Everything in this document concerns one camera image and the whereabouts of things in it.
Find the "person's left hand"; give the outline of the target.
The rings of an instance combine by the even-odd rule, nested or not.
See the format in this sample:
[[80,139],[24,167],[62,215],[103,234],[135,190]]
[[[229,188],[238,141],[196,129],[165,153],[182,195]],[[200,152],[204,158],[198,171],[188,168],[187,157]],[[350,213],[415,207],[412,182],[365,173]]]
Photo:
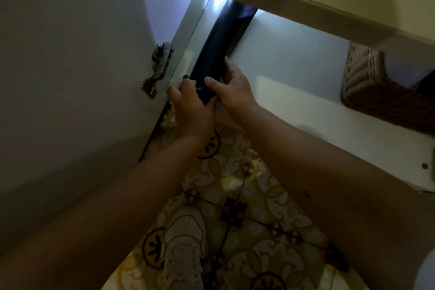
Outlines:
[[183,80],[167,89],[168,98],[175,107],[177,127],[181,136],[193,136],[203,144],[209,142],[215,133],[215,109],[218,97],[206,105],[199,95],[183,94]]

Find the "person's right hand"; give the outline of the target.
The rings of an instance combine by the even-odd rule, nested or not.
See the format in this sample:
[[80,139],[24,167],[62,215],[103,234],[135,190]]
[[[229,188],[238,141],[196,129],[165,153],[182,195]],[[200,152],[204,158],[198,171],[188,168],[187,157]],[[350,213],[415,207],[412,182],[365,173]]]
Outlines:
[[231,118],[240,125],[245,117],[259,108],[259,105],[254,98],[247,77],[229,57],[225,57],[224,62],[226,66],[224,73],[225,92],[216,95]]

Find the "black mat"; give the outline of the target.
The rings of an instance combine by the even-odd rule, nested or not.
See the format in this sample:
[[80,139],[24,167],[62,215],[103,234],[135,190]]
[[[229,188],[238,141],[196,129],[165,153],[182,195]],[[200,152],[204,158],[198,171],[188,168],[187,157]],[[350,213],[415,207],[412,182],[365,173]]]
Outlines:
[[257,10],[234,0],[225,2],[189,76],[196,81],[197,94],[204,105],[216,95],[204,79],[222,77],[226,71],[225,57],[231,56]]

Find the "person's left forearm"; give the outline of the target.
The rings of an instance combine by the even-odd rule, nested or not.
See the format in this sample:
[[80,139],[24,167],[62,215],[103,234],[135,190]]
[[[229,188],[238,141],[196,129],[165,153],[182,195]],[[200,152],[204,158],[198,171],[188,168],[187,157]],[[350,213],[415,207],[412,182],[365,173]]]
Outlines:
[[100,290],[213,135],[178,137],[54,216],[0,258],[0,290]]

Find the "person's right forearm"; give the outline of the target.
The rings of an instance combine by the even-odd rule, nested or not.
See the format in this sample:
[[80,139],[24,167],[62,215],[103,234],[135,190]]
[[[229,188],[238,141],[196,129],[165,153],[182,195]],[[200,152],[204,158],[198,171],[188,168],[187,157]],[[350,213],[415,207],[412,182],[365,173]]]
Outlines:
[[435,202],[256,103],[231,116],[370,290],[435,290]]

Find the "metal cabinet hinge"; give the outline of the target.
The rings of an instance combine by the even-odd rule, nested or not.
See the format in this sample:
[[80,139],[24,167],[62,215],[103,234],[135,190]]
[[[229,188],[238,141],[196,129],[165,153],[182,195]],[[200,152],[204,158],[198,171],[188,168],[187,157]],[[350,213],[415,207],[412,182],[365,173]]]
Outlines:
[[155,46],[151,56],[153,75],[146,78],[141,86],[142,90],[151,99],[155,99],[157,95],[156,83],[163,80],[166,76],[173,52],[174,45],[170,42]]

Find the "white cabinet side panel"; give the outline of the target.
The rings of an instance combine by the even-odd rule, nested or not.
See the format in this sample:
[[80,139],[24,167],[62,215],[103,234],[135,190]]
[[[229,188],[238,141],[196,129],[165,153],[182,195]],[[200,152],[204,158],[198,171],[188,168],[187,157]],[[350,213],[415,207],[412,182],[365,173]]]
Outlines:
[[199,57],[199,54],[219,17],[227,0],[207,0],[204,10],[199,18],[187,47],[172,75],[169,85],[182,80],[184,75],[190,75]]

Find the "white cabinet shelf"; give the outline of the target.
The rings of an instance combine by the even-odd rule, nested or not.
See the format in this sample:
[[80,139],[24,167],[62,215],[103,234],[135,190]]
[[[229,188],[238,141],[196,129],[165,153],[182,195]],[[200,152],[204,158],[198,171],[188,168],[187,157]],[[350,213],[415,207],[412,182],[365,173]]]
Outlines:
[[268,111],[413,187],[435,192],[435,137],[341,104],[349,44],[258,10],[231,60]]

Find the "white cabinet door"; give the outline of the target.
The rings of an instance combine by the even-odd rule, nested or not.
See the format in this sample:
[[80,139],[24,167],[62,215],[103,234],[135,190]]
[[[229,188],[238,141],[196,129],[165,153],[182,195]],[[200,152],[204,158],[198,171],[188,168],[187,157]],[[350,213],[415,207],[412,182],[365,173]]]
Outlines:
[[0,0],[0,255],[139,161],[206,3]]

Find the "white knit sneaker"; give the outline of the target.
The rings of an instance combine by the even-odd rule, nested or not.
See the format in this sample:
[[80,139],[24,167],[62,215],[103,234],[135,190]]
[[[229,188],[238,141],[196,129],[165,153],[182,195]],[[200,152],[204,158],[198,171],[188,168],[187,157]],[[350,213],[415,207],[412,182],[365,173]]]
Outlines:
[[161,248],[162,290],[204,290],[206,228],[199,210],[183,206],[168,224]]

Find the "brown woven basket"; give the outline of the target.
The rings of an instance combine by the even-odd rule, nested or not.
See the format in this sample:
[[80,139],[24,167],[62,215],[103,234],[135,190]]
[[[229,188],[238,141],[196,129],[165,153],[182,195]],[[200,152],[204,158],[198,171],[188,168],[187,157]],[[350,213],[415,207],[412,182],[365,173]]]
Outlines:
[[394,82],[385,53],[350,42],[340,90],[341,103],[397,126],[435,134],[435,99]]

